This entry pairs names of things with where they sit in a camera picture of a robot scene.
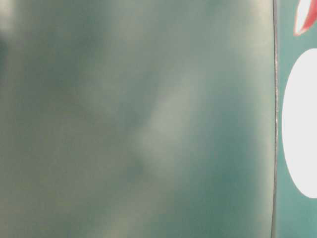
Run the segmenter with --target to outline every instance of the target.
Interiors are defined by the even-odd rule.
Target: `teal surface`
[[[270,237],[271,1],[0,2],[0,237]]]
[[[297,0],[277,0],[279,121],[288,76],[297,58],[317,48],[317,26],[299,37],[293,36]],[[276,223],[277,238],[315,238],[317,236],[317,199],[305,197],[294,185],[284,158],[281,123],[277,157]]]

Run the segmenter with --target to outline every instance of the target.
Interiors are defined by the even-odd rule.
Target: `white oval shape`
[[[294,184],[305,196],[317,198],[317,49],[304,52],[288,78],[282,140]]]

